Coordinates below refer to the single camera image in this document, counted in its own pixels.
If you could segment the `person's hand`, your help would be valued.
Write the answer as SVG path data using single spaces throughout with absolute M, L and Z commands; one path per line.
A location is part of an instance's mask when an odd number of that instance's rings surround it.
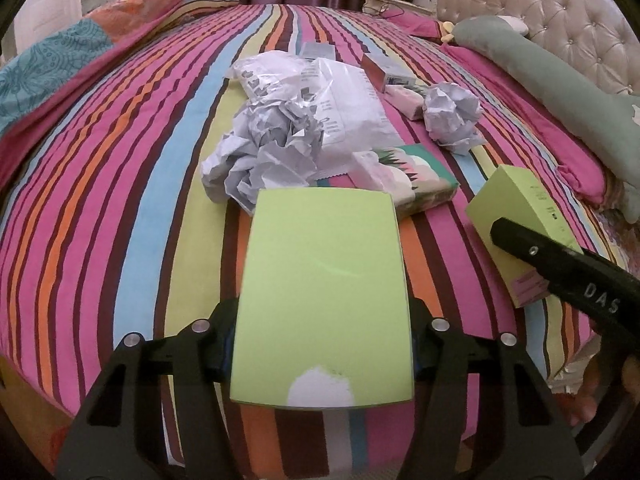
M 585 369 L 582 385 L 575 394 L 558 393 L 554 396 L 568 426 L 575 427 L 582 422 L 590 422 L 597 414 L 596 393 L 602 382 L 600 356 L 594 356 Z M 634 404 L 639 404 L 639 361 L 628 358 L 622 368 L 622 383 Z

